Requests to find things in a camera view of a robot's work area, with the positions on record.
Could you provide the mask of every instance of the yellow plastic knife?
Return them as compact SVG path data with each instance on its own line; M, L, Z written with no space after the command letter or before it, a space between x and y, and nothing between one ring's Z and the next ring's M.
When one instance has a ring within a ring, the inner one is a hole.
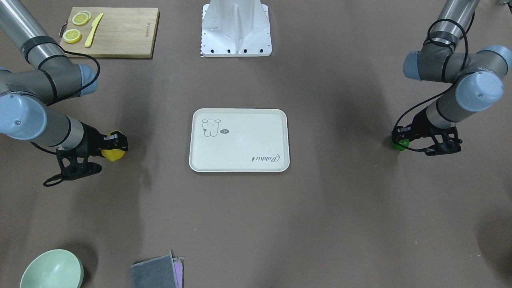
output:
M103 13L99 14L93 21L92 23L92 27L93 29L91 30L91 32L89 33L89 36L87 36L87 40L86 40L86 48L89 48L92 43L93 43L93 39L94 39L94 33L96 33L96 28L98 27L98 24L99 24L99 21L101 20L101 18L103 17Z

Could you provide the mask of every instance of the bear cartoon drawing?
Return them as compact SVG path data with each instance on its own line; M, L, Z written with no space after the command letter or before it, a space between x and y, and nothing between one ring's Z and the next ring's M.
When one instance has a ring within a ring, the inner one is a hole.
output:
M215 137L217 136L219 132L219 123L221 121L219 119L217 120L206 120L203 119L203 131L204 136L206 137Z

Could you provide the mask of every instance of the white tray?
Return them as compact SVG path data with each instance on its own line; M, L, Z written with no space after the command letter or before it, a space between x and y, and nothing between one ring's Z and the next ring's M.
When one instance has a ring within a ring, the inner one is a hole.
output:
M282 172L290 166L288 124L279 109L199 109L190 168L197 172Z

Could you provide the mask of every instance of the blue joint cap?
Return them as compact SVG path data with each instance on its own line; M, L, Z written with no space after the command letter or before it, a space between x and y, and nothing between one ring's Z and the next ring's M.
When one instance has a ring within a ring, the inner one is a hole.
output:
M0 133L18 140L38 137L46 129L48 117L36 100L17 94L0 97Z
M503 96L503 83L490 72L481 71L464 78L455 91L457 103L470 112L489 108Z
M91 82L94 76L96 76L96 73L93 71L91 67L89 67L89 65L78 64L78 66L80 67L80 72L82 73L82 86L84 86L85 84ZM96 81L94 81L90 86L83 89L80 92L79 97L94 93L96 89L98 89L98 79L96 79Z
M510 72L512 69L512 51L510 51L507 47L501 46L501 45L491 45L487 46L484 49L480 51L493 51L494 53L500 55L505 59L505 62L507 63L508 70L507 73Z
M403 74L410 79L421 80L418 70L418 51L409 53L403 62Z

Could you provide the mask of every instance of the gray tabletop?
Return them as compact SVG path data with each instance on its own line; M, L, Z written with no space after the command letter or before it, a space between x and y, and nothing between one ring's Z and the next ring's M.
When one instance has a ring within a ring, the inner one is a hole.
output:
M160 21L153 59L101 59L97 92L54 106L126 134L123 159L44 188L56 159L0 136L0 286L58 248L83 261L87 288L130 287L131 264L169 250L185 257L185 287L510 285L510 76L496 105L458 125L461 153L389 145L402 112L448 87L402 72L443 0L266 0L273 53L258 58L199 57L205 0L23 2L53 37L73 6L158 7ZM511 26L481 1L470 52L512 47ZM0 48L0 65L32 69L4 33ZM283 110L289 169L191 170L199 108Z

